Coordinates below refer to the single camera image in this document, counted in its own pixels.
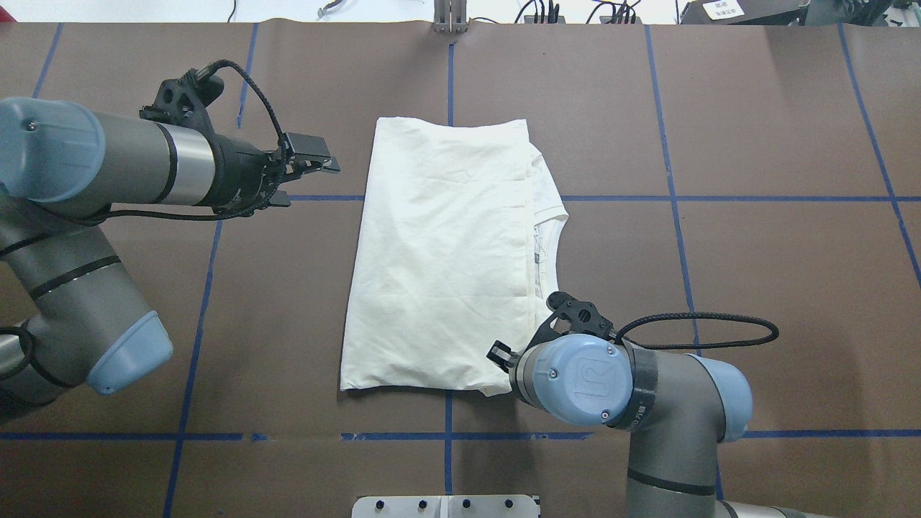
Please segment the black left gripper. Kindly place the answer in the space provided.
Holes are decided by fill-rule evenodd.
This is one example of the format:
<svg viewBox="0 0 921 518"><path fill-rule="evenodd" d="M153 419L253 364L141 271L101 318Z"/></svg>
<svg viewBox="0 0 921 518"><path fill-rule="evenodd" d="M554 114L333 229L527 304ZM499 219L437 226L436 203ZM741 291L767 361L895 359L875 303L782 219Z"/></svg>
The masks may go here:
<svg viewBox="0 0 921 518"><path fill-rule="evenodd" d="M212 186L214 220L249 217L257 210L291 206L302 196L291 196L285 190L290 183L309 175L341 173L325 138L299 132L284 132L282 137L282 147L267 152L248 142L218 135L218 168Z"/></svg>

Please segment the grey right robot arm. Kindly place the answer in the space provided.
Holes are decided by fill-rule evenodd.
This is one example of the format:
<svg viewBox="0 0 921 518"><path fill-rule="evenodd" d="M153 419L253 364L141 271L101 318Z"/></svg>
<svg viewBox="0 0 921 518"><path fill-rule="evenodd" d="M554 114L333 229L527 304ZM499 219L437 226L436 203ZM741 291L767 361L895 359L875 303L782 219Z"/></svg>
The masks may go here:
<svg viewBox="0 0 921 518"><path fill-rule="evenodd" d="M522 352L496 342L487 358L526 404L571 425L630 432L629 517L804 515L717 498L717 446L739 440L753 416L749 383L726 362L585 334Z"/></svg>

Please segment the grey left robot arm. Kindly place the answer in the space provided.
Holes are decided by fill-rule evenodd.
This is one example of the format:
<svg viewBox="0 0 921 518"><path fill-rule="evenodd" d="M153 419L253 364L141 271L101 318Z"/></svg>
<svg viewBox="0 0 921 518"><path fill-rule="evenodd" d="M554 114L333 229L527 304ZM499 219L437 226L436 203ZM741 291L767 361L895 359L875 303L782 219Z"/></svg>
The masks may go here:
<svg viewBox="0 0 921 518"><path fill-rule="evenodd" d="M115 217L201 221L289 206L280 185L339 165L320 137L282 132L274 151L224 137L190 95L140 117L78 103L2 101L2 260L37 307L2 328L2 421L88 384L102 396L170 360L173 345L101 230Z"/></svg>

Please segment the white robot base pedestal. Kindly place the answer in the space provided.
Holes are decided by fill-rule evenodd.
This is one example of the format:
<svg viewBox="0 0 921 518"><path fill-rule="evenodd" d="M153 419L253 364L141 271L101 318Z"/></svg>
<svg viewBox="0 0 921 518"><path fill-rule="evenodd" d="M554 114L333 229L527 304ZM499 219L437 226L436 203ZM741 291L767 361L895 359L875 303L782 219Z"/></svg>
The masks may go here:
<svg viewBox="0 0 921 518"><path fill-rule="evenodd" d="M540 497L526 494L368 496L352 517L540 517Z"/></svg>

